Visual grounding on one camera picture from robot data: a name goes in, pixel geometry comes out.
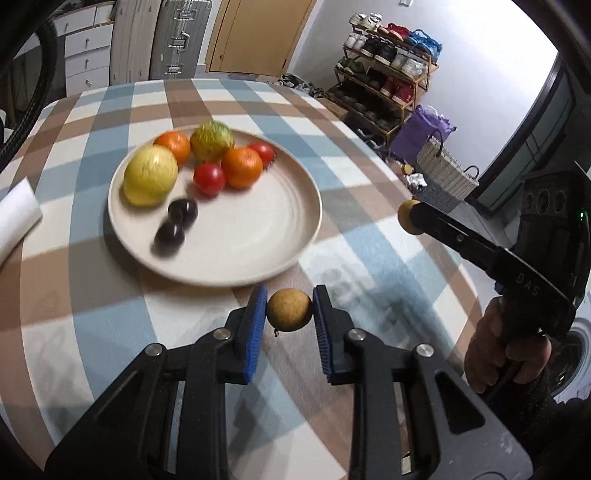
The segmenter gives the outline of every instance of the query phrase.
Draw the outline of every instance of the tangerine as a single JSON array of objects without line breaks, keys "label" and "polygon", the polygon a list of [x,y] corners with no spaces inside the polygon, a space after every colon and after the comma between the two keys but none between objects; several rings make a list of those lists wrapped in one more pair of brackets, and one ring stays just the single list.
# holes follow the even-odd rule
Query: tangerine
[{"label": "tangerine", "polygon": [[251,148],[232,148],[222,158],[226,182],[235,189],[251,187],[261,176],[265,164]]},{"label": "tangerine", "polygon": [[154,140],[154,145],[168,148],[177,159],[179,168],[187,162],[191,153],[191,142],[182,132],[164,132]]}]

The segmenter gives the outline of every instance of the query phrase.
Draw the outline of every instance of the purple plastic bag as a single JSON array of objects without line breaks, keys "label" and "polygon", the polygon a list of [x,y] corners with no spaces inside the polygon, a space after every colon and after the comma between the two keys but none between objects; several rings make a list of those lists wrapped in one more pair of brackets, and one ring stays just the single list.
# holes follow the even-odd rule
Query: purple plastic bag
[{"label": "purple plastic bag", "polygon": [[455,132],[456,127],[443,115],[439,115],[432,106],[419,105],[390,144],[390,153],[399,156],[407,163],[416,164],[418,153],[435,130],[441,132],[445,142],[447,137]]}]

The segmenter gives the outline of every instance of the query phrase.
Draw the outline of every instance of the silver screw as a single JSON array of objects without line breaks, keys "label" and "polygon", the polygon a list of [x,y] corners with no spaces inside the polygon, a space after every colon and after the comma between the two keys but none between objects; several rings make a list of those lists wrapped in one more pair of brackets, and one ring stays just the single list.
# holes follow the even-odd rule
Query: silver screw
[{"label": "silver screw", "polygon": [[158,356],[162,353],[162,345],[159,343],[151,343],[146,347],[145,352],[148,356]]},{"label": "silver screw", "polygon": [[420,356],[429,358],[430,356],[433,356],[435,350],[433,350],[433,347],[431,345],[427,343],[421,343],[420,345],[417,345],[417,353]]},{"label": "silver screw", "polygon": [[228,340],[232,336],[232,332],[227,328],[218,328],[213,331],[213,337],[216,340]]},{"label": "silver screw", "polygon": [[365,340],[366,333],[361,328],[354,328],[349,330],[347,335],[349,335],[349,338],[354,342],[363,342],[363,340]]}]

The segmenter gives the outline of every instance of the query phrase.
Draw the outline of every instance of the plate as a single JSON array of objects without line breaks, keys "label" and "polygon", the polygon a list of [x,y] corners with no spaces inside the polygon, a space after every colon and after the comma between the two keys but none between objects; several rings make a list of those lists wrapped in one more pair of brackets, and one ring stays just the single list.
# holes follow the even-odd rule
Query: plate
[{"label": "plate", "polygon": [[[195,127],[178,129],[190,136]],[[157,207],[130,205],[122,192],[125,167],[135,149],[121,162],[109,186],[108,210],[115,235],[135,259],[172,280],[209,287],[237,287],[271,278],[294,265],[314,241],[322,221],[320,192],[308,171],[279,145],[233,130],[243,147],[263,140],[275,147],[270,168],[248,190],[225,188],[214,199],[193,187],[193,162],[178,172],[165,202]],[[197,221],[185,231],[185,241],[172,257],[153,251],[154,235],[167,217],[170,202],[197,200]]]}]

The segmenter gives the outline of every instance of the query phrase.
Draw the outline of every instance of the human hand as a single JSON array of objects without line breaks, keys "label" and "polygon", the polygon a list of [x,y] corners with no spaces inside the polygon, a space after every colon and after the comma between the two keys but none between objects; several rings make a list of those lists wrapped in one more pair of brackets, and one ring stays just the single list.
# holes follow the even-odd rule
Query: human hand
[{"label": "human hand", "polygon": [[468,384],[482,393],[487,386],[499,380],[499,368],[507,359],[523,362],[523,366],[513,379],[518,384],[534,381],[542,372],[550,354],[552,345],[545,335],[537,334],[514,340],[504,349],[499,341],[503,331],[503,320],[499,310],[500,297],[492,299],[486,307],[482,320],[470,340],[464,370]]}]

